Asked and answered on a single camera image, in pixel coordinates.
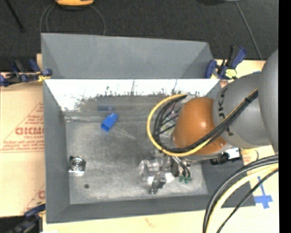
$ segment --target gray container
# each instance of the gray container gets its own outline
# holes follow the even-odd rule
[[[194,79],[204,77],[212,59],[207,43],[58,33],[43,33],[41,38],[43,67],[53,70],[43,86],[48,223],[202,210],[221,180],[243,165],[241,161],[224,166],[201,162],[192,167],[191,184],[166,186],[156,196],[147,193],[137,175],[139,162],[151,158],[153,150],[145,124],[150,109],[181,80],[188,85],[181,90],[193,93],[205,82]],[[72,95],[85,87],[85,79],[93,85]],[[117,81],[110,79],[131,79],[131,84],[138,79],[152,79],[152,84],[173,80],[163,92],[153,90],[140,100],[131,97],[135,92],[131,84],[119,98],[110,98],[105,88],[97,94],[96,81],[116,86]],[[214,97],[219,84],[206,83],[213,89],[205,95]],[[92,94],[84,97],[88,90]],[[63,103],[71,99],[78,104],[69,109]],[[119,118],[106,133],[99,125],[111,112]],[[71,156],[85,160],[83,174],[69,172]],[[236,200],[248,188],[240,189]],[[231,199],[226,205],[233,204]]]

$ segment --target blue clamp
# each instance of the blue clamp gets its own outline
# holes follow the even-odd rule
[[[116,113],[107,115],[106,118],[101,123],[101,128],[108,132],[116,123],[117,118],[118,116]]]
[[[41,70],[34,59],[29,60],[29,65],[33,73],[28,73],[19,60],[15,60],[12,65],[12,72],[7,73],[5,77],[0,75],[0,86],[9,86],[17,83],[25,83],[30,81],[42,80],[51,76],[51,69]]]
[[[29,211],[25,212],[25,220],[17,224],[13,229],[8,230],[6,233],[28,233],[36,225],[41,226],[41,217],[39,213],[45,210],[45,204],[38,205]]]
[[[247,52],[243,47],[238,47],[236,52],[235,47],[231,47],[231,51],[227,61],[223,60],[219,66],[215,60],[210,60],[206,67],[205,78],[210,79],[212,75],[215,75],[218,79],[236,79],[236,67],[246,57]]]

